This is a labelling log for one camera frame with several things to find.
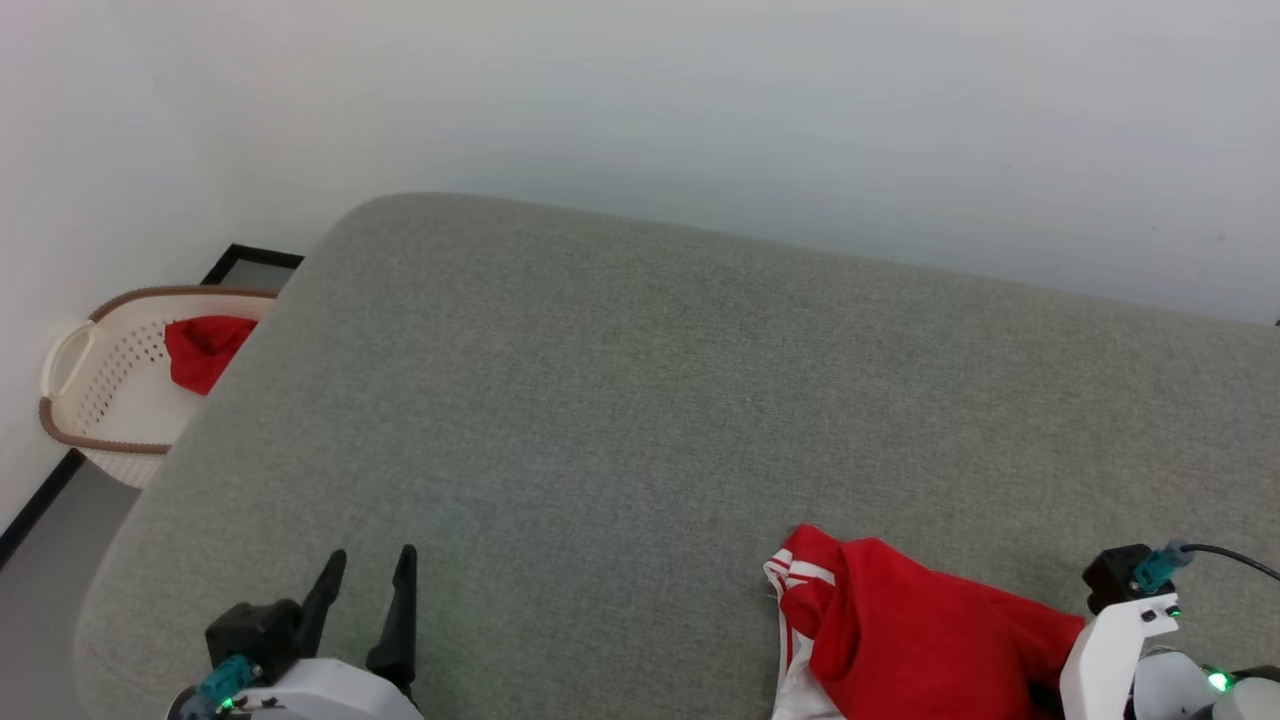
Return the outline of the red and white garment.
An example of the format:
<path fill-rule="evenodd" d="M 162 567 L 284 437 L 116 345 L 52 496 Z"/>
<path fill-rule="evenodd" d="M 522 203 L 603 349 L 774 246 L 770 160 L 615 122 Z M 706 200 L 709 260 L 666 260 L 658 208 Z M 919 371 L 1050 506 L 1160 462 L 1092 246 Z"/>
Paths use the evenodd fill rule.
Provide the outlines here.
<path fill-rule="evenodd" d="M 763 566 L 780 616 L 771 720 L 1060 720 L 1083 618 L 799 527 Z"/>

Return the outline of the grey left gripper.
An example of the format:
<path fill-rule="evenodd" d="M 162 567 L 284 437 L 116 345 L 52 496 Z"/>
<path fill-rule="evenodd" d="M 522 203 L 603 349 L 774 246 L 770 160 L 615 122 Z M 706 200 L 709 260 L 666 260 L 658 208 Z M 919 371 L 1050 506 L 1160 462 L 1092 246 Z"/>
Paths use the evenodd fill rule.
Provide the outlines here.
<path fill-rule="evenodd" d="M 301 603 L 294 630 L 300 657 L 315 657 L 330 606 L 346 573 L 347 553 L 330 553 Z M 417 569 L 412 544 L 399 552 L 393 596 L 379 642 L 366 669 L 335 659 L 298 661 L 276 684 L 252 687 L 236 697 L 236 720 L 424 720 L 411 702 L 416 678 Z"/>

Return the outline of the cream laundry basket brown rim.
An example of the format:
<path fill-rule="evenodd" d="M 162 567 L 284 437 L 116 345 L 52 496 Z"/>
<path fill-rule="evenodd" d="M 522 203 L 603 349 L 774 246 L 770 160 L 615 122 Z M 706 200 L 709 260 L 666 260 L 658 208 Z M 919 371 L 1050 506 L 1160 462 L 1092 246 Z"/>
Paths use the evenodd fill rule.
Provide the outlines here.
<path fill-rule="evenodd" d="M 50 348 L 38 419 L 58 443 L 114 480 L 145 488 L 205 398 L 172 379 L 169 325 L 197 316 L 262 320 L 276 292 L 215 284 L 131 291 Z"/>

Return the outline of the red cloth in basket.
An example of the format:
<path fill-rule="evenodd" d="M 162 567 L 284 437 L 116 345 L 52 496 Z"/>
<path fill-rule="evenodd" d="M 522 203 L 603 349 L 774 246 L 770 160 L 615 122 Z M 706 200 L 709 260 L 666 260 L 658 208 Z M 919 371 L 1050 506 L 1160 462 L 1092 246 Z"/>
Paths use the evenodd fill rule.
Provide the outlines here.
<path fill-rule="evenodd" d="M 173 383 L 207 396 L 257 324 L 253 319 L 225 315 L 169 324 L 164 341 Z"/>

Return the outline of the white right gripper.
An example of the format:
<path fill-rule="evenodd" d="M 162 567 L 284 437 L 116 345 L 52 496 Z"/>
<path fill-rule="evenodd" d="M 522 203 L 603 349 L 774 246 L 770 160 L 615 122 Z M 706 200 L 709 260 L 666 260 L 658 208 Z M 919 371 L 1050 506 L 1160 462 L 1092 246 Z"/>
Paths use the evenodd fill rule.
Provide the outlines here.
<path fill-rule="evenodd" d="M 1178 630 L 1176 593 L 1102 609 L 1076 638 L 1060 675 L 1064 720 L 1125 720 L 1144 643 Z"/>

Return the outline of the grey fabric sofa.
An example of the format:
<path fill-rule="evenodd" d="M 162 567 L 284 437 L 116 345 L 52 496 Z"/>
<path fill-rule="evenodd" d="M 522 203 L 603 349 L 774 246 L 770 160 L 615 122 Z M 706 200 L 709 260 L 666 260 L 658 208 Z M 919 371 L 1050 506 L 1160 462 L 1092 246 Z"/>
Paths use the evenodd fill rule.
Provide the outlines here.
<path fill-rule="evenodd" d="M 404 544 L 433 717 L 753 720 L 763 562 L 810 523 L 1066 612 L 1108 547 L 1280 570 L 1280 328 L 447 193 L 307 254 L 110 544 L 93 720 L 159 720 L 233 603 L 348 553 L 361 664 Z"/>

